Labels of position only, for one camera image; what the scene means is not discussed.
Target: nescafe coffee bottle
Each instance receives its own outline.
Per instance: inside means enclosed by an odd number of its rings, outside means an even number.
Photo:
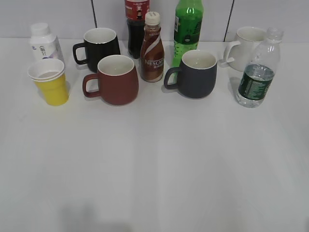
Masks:
[[[128,50],[134,59],[138,59],[144,39],[145,15],[149,12],[149,0],[125,0],[125,4],[129,31]]]
[[[147,82],[157,82],[162,78],[164,69],[159,13],[148,12],[145,24],[145,37],[140,52],[141,77]]]

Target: bottle cap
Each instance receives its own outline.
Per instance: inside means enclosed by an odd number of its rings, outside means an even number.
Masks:
[[[145,23],[147,25],[158,25],[160,23],[160,14],[158,12],[150,11],[146,14]]]
[[[50,34],[50,29],[47,23],[36,23],[31,25],[31,34],[33,36],[45,36]]]
[[[268,28],[267,38],[270,40],[281,41],[283,38],[283,30],[278,28]]]

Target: plastic bottle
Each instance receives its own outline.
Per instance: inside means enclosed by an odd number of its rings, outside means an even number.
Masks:
[[[160,31],[160,14],[148,12],[145,38],[140,52],[141,77],[147,82],[157,82],[163,76],[164,48]]]
[[[145,15],[149,12],[149,0],[125,0],[129,31],[128,50],[134,59],[140,58],[144,39]]]
[[[57,58],[64,62],[58,37],[53,35],[47,23],[31,26],[30,45],[36,60]]]
[[[180,0],[176,7],[173,67],[178,67],[185,52],[197,49],[203,20],[202,0]]]
[[[239,104],[255,108],[262,104],[280,61],[283,31],[269,28],[267,36],[250,58],[236,95]]]

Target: yellow cup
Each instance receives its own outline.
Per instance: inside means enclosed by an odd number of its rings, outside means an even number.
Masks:
[[[40,60],[28,69],[28,76],[42,92],[47,104],[59,106],[68,101],[64,63],[61,60]]]

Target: green soda bottle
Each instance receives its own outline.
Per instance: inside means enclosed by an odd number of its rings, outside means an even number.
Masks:
[[[204,7],[202,0],[180,0],[176,7],[173,67],[178,67],[185,52],[197,49]]]

